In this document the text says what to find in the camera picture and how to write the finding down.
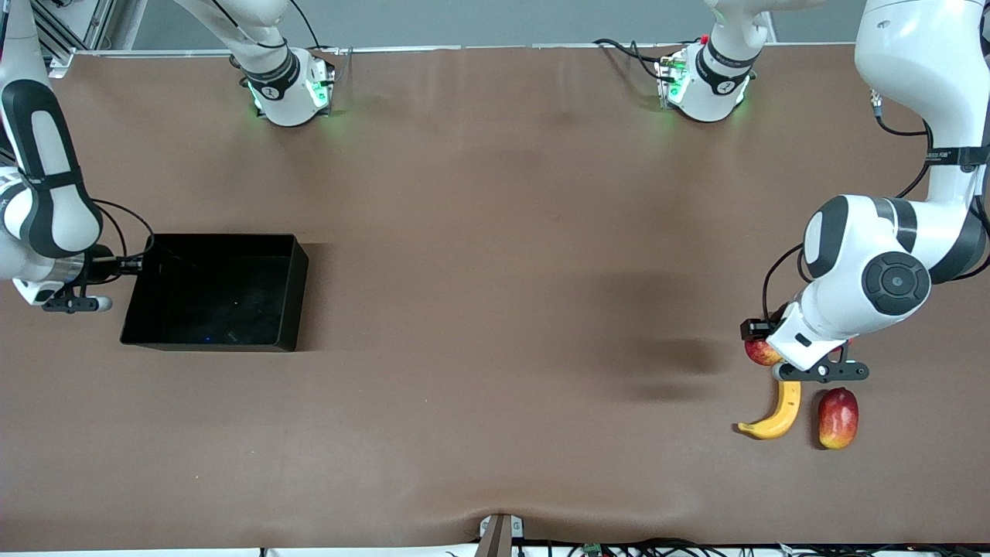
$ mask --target black plastic bin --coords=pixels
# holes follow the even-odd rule
[[[292,352],[308,267],[291,234],[157,234],[121,342],[157,350]]]

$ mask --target yellow banana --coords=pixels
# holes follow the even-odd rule
[[[801,382],[777,382],[777,409],[773,415],[756,423],[739,423],[737,427],[742,433],[752,435],[757,439],[776,439],[794,425],[801,407]]]

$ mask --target brown table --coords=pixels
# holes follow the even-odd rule
[[[277,129],[222,58],[79,56],[56,89],[90,191],[161,232],[296,234],[301,347],[125,347],[129,279],[100,315],[3,285],[0,548],[441,544],[494,511],[531,538],[987,541],[984,278],[857,343],[849,449],[816,450],[811,404],[733,431],[773,404],[738,332],[767,267],[924,148],[876,127],[850,47],[758,66],[703,125],[595,50],[357,55],[332,117]]]

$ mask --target cable connector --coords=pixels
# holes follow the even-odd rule
[[[883,118],[883,97],[876,89],[869,90],[869,103],[873,105],[873,117]]]

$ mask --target table surface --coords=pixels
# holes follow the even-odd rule
[[[982,278],[856,343],[848,449],[815,447],[818,386],[785,437],[733,430],[773,405],[738,332],[768,266],[923,157],[851,55],[768,49],[711,125],[595,50],[358,55],[296,129],[225,59],[78,56],[55,87],[91,193],[159,232],[296,234],[301,345],[126,347],[129,279],[98,315],[2,285],[0,549],[443,544],[495,511],[530,538],[986,541]]]

